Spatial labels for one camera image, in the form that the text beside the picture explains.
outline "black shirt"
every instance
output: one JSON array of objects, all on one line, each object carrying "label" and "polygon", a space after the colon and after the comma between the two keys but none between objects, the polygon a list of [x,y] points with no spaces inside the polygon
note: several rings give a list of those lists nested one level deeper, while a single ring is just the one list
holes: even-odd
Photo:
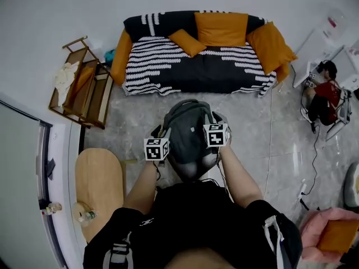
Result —
[{"label": "black shirt", "polygon": [[284,235],[287,267],[295,268],[302,251],[295,225],[262,200],[237,206],[211,181],[159,191],[148,215],[117,209],[86,247],[84,268],[164,268],[191,248],[210,248],[235,268],[276,268],[263,229],[273,215]]}]

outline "pink chair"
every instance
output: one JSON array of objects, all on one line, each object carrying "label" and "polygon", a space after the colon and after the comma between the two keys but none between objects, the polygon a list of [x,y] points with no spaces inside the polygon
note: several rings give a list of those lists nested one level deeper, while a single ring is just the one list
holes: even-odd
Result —
[{"label": "pink chair", "polygon": [[342,253],[323,252],[316,247],[329,220],[359,220],[359,215],[341,208],[309,211],[301,228],[303,260],[317,263],[340,263]]}]

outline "person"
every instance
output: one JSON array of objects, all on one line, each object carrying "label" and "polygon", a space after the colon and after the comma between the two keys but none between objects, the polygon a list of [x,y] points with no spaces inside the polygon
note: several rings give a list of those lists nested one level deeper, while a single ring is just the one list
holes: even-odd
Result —
[{"label": "person", "polygon": [[219,154],[233,201],[212,180],[156,195],[157,166],[147,161],[123,207],[85,248],[84,268],[296,268],[296,226],[263,200],[230,145]]},{"label": "person", "polygon": [[340,101],[340,89],[335,81],[337,77],[335,64],[326,61],[323,70],[326,82],[320,84],[311,80],[315,87],[308,87],[305,91],[307,97],[311,99],[311,104],[308,109],[301,108],[301,114],[311,124],[319,118],[323,125],[329,126],[337,120],[336,107]]}]

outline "round wooden table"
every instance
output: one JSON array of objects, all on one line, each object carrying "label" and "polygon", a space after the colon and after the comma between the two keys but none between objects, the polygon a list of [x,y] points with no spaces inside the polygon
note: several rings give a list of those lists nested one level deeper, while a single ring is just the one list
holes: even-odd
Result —
[{"label": "round wooden table", "polygon": [[86,241],[90,242],[123,205],[122,169],[109,150],[86,149],[76,160],[75,176],[77,201],[98,211],[98,216],[82,227]]}]

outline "wooden shelf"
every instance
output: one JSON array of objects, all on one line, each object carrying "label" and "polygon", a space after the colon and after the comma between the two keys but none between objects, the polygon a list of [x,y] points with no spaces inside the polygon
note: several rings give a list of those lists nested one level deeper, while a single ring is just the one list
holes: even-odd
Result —
[{"label": "wooden shelf", "polygon": [[[78,62],[79,66],[75,72],[74,81],[70,86],[63,105],[58,106],[58,91],[54,89],[49,109],[76,123],[85,126],[97,126],[103,129],[105,127],[113,80],[108,70],[100,63],[98,58],[83,41],[86,38],[87,37],[80,38],[63,47],[70,51],[66,62],[71,64]],[[84,45],[83,48],[76,51],[70,49],[71,45],[79,42]],[[94,59],[84,62],[85,57],[89,55]],[[85,67],[94,69],[93,73],[83,85],[83,81],[81,80],[78,84],[81,72]]]}]

